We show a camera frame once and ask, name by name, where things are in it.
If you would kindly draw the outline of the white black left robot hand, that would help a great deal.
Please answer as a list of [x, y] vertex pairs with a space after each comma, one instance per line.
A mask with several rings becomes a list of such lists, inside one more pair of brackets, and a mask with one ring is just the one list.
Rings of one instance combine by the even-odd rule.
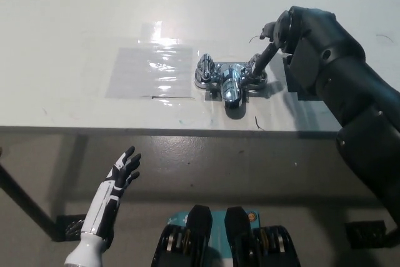
[[132, 181], [140, 175], [137, 169], [141, 154], [134, 152], [134, 146], [123, 152], [100, 183], [81, 228], [83, 233], [96, 235], [103, 240], [110, 237], [121, 198]]

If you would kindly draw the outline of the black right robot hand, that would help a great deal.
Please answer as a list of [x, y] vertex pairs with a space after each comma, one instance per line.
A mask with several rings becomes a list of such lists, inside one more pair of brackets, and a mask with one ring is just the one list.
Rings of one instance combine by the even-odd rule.
[[254, 63], [251, 77], [260, 76], [279, 50], [283, 50], [289, 40], [291, 30], [291, 13], [284, 11], [276, 21], [265, 24], [260, 40], [268, 39], [269, 44]]

